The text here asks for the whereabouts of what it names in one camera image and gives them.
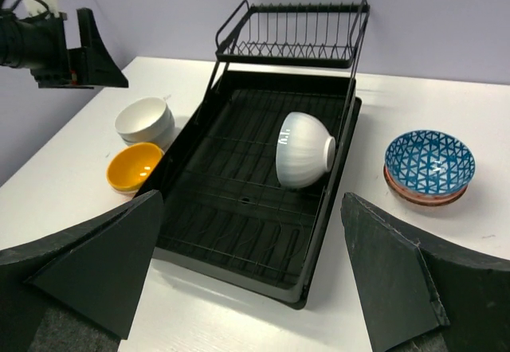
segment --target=upper rack shelf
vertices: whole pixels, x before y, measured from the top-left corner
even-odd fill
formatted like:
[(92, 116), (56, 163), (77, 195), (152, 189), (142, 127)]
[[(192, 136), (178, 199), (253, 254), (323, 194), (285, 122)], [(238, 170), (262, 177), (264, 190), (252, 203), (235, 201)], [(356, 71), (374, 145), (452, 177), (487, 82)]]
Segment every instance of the upper rack shelf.
[[(228, 36), (233, 18), (246, 12)], [(249, 6), (244, 0), (216, 33), (219, 61), (234, 63), (350, 68), (367, 28), (370, 6)]]

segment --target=wire rack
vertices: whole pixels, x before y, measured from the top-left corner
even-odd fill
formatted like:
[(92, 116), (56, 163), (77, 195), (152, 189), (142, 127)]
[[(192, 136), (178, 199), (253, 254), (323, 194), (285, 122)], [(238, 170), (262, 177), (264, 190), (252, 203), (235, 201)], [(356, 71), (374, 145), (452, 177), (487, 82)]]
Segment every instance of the wire rack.
[[(226, 38), (219, 37), (245, 8)], [(245, 0), (216, 35), (219, 61), (350, 68), (367, 25), (367, 0), (350, 5), (249, 6)]]
[(339, 132), (344, 96), (238, 89), (165, 200), (158, 247), (289, 288), (303, 269), (325, 181), (281, 188), (276, 139), (303, 111)]

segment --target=yellow bowl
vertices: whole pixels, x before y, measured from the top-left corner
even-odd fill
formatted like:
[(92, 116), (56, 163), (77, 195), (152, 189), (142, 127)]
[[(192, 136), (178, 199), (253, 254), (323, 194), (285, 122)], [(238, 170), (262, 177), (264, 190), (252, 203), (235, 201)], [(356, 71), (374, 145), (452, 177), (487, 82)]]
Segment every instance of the yellow bowl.
[(138, 190), (163, 157), (154, 143), (136, 143), (121, 151), (106, 171), (108, 183), (121, 192)]

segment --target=drip tray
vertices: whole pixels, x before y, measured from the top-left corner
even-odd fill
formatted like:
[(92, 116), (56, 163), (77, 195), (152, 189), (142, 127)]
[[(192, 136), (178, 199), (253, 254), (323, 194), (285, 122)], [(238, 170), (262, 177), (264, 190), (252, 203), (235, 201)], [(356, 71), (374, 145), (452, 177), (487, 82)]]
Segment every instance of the drip tray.
[[(287, 190), (275, 167), (285, 117), (314, 115), (339, 144), (349, 79), (227, 72), (220, 82), (188, 124), (195, 127), (182, 131), (139, 192), (163, 193), (157, 247), (173, 263), (302, 307), (361, 101), (352, 99), (333, 171), (306, 189)], [(187, 156), (177, 161), (185, 142)]]

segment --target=geometric pattern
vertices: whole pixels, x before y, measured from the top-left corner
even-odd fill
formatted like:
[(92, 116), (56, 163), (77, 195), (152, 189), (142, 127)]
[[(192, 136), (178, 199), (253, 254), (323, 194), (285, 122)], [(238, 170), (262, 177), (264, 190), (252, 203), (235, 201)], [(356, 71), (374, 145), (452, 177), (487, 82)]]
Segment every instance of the geometric pattern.
[(387, 148), (386, 167), (400, 185), (416, 193), (453, 194), (475, 174), (475, 159), (458, 139), (440, 131), (412, 131)]

